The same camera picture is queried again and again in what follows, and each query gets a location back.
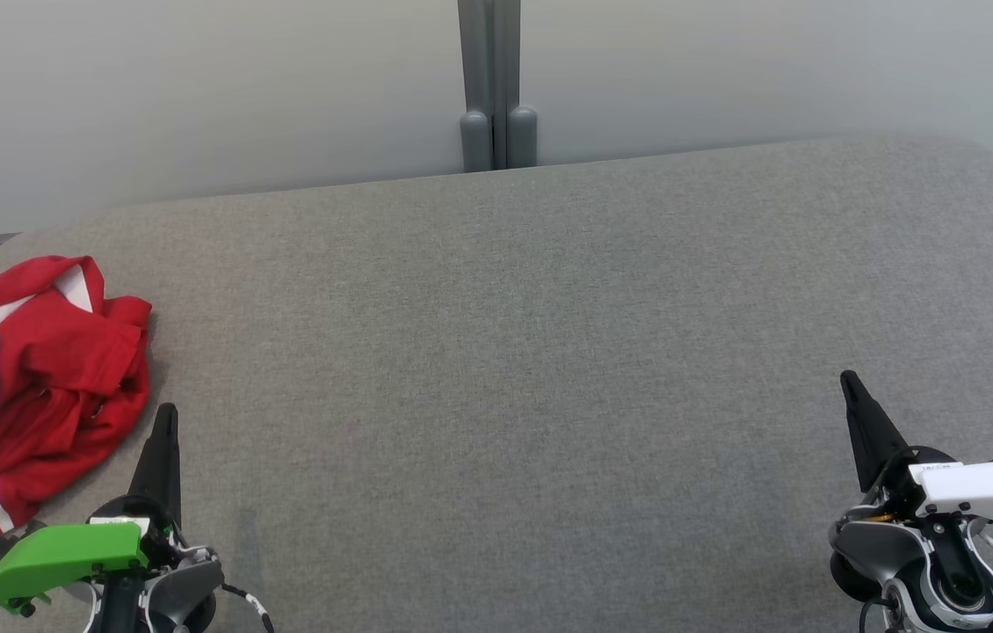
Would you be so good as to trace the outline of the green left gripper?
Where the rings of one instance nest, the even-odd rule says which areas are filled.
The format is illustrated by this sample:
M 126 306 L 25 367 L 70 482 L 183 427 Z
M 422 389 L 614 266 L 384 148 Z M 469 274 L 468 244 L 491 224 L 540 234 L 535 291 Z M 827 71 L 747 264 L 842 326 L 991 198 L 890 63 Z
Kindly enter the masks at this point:
M 182 520 L 178 410 L 164 402 L 139 456 L 128 493 L 82 524 L 47 525 L 0 561 L 0 605 L 24 613 L 52 590 L 131 574 L 146 581 L 174 564 Z

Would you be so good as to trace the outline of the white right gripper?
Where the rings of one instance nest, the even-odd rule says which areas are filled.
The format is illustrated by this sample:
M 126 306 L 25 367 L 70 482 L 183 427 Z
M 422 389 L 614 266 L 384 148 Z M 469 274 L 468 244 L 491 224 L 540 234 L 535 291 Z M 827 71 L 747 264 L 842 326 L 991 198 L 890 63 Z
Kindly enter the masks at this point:
M 867 493 L 908 444 L 854 370 L 843 370 L 839 384 L 859 491 Z M 917 485 L 917 516 L 962 513 L 993 521 L 993 461 L 919 463 L 908 465 L 906 472 Z

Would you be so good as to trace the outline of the grey partition post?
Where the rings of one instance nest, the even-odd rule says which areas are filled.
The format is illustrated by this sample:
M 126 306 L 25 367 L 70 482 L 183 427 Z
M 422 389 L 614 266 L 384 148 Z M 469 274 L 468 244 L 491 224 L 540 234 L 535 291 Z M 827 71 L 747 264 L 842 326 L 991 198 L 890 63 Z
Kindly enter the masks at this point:
M 460 117 L 465 172 L 494 168 L 491 3 L 456 0 L 466 111 Z
M 491 17 L 494 168 L 535 167 L 538 115 L 521 99 L 522 0 L 491 0 Z

